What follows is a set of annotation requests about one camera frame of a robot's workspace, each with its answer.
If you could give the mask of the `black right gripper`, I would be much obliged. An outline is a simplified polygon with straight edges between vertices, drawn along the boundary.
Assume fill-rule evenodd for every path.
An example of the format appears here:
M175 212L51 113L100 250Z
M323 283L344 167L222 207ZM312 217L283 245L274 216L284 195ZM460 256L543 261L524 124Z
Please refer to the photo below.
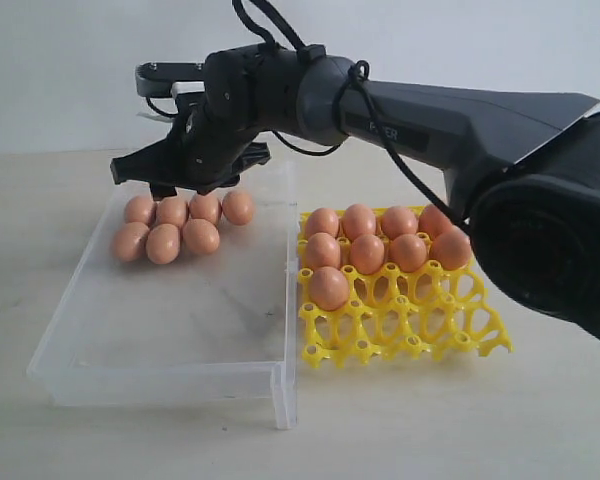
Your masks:
M148 183L153 199L175 197L178 187L209 193L237 185L245 170L271 159L265 142L226 130L202 94L174 100L177 112L164 139L111 160L115 185Z

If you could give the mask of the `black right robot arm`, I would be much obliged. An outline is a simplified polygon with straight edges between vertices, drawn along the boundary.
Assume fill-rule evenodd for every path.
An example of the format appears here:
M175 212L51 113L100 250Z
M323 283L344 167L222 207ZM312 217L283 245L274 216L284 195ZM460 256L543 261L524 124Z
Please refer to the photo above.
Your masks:
M160 193L233 186L279 131L325 146L350 137L439 169L440 209L509 298L600 337L600 110L580 93L495 92L371 80L365 62L256 44L201 65L142 65L140 92L200 81L167 137L114 159L116 183Z

